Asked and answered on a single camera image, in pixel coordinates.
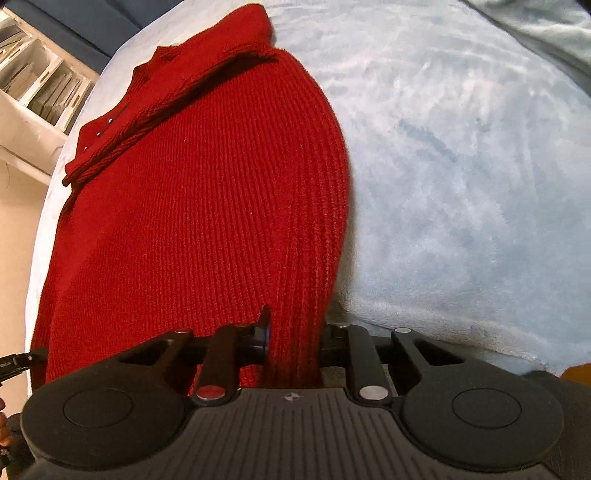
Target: gray fabric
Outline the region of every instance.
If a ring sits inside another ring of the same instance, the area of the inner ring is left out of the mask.
[[[464,0],[591,95],[591,15],[575,0]]]
[[[6,7],[94,71],[102,72],[109,63],[109,55],[27,0],[8,0]]]
[[[181,0],[8,0],[6,6],[97,72]]]

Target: metal screw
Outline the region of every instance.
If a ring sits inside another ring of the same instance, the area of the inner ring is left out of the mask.
[[[196,391],[196,395],[204,401],[219,400],[225,394],[226,390],[217,385],[204,385],[199,387]]]
[[[383,400],[388,396],[388,389],[379,385],[367,385],[359,390],[359,396],[365,400]]]

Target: white shelf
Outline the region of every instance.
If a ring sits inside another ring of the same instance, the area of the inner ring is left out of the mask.
[[[5,87],[7,81],[25,66],[28,69],[25,81],[31,84],[12,88],[10,94],[17,98],[0,90],[0,160],[49,184],[57,153],[66,142],[98,75],[4,9],[0,11],[0,28],[7,25],[18,25],[28,36],[22,38],[18,48],[0,62],[0,87]],[[44,88],[49,88],[50,83],[64,72],[71,74],[80,84],[65,105],[61,105],[63,111],[59,118],[50,118],[55,122],[52,125],[30,107]]]

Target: ribbed surface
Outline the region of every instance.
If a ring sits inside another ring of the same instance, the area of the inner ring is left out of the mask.
[[[41,463],[23,480],[556,480],[541,466],[474,473],[426,456],[381,408],[350,402],[339,388],[244,389],[228,406],[199,410],[166,450],[110,472]]]
[[[269,46],[260,5],[159,48],[80,132],[33,346],[39,384],[177,327],[271,306],[264,381],[314,385],[346,225],[346,150],[319,87]],[[255,382],[254,371],[243,383]]]

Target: circular pad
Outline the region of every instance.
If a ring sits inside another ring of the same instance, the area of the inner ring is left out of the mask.
[[[74,394],[64,406],[67,419],[80,427],[99,429],[125,420],[134,402],[115,388],[93,388]]]
[[[477,388],[453,399],[456,417],[473,427],[501,429],[521,415],[521,405],[511,395],[493,388]]]

